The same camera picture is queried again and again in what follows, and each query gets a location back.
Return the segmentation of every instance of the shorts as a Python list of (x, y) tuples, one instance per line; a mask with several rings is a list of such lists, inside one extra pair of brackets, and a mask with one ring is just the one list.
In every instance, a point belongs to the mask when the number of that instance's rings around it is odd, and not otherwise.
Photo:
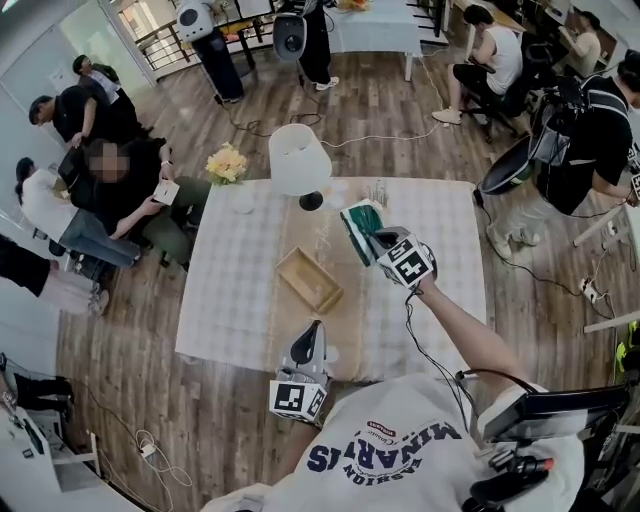
[(487, 83), (487, 72), (474, 64), (454, 64), (453, 76), (467, 89), (480, 96), (495, 94)]

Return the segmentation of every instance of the flower vase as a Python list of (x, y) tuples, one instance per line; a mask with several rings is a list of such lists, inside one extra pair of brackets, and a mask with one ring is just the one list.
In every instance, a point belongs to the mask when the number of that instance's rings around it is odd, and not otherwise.
[(231, 208), (236, 213), (251, 213), (253, 204), (253, 186), (243, 181), (228, 185), (231, 187)]

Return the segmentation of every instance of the table lamp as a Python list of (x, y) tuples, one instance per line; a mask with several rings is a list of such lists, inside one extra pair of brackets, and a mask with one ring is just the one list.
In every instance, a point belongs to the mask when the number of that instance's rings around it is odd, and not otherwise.
[(320, 208), (324, 199), (318, 191), (331, 182), (331, 159), (311, 128), (288, 124), (273, 132), (269, 162), (276, 192), (299, 196), (303, 210)]

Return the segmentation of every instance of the wooden tray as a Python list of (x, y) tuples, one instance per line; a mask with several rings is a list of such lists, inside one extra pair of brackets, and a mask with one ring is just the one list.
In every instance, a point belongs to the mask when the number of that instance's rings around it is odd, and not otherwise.
[(296, 247), (276, 265), (276, 271), (314, 311), (327, 313), (344, 290), (316, 261)]

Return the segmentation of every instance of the black t-shirt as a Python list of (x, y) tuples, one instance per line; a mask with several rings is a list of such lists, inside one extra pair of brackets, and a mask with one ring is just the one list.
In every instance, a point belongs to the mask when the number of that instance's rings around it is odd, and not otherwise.
[(50, 269), (48, 259), (0, 235), (0, 277), (10, 279), (39, 297)]
[(112, 142), (121, 142), (117, 135), (117, 127), (115, 126), (109, 109), (85, 87), (74, 85), (68, 87), (60, 96), (56, 97), (56, 108), (53, 113), (53, 126), (65, 142), (69, 142), (71, 138), (82, 131), (84, 123), (84, 107), (93, 98), (97, 102), (96, 115), (93, 121), (93, 128), (87, 139), (106, 139)]
[[(135, 139), (122, 146), (129, 156), (129, 172), (117, 183), (97, 183), (94, 189), (96, 216), (109, 235), (118, 228), (118, 221), (131, 215), (153, 194), (160, 181), (160, 148), (165, 139)], [(145, 221), (136, 224), (140, 229)]]
[[(612, 78), (591, 78), (585, 90), (591, 89), (613, 94), (629, 107)], [(582, 114), (576, 120), (562, 167), (544, 166), (538, 176), (540, 194), (559, 211), (571, 215), (591, 190), (594, 171), (612, 185), (618, 184), (632, 142), (629, 121), (620, 112), (597, 108)]]

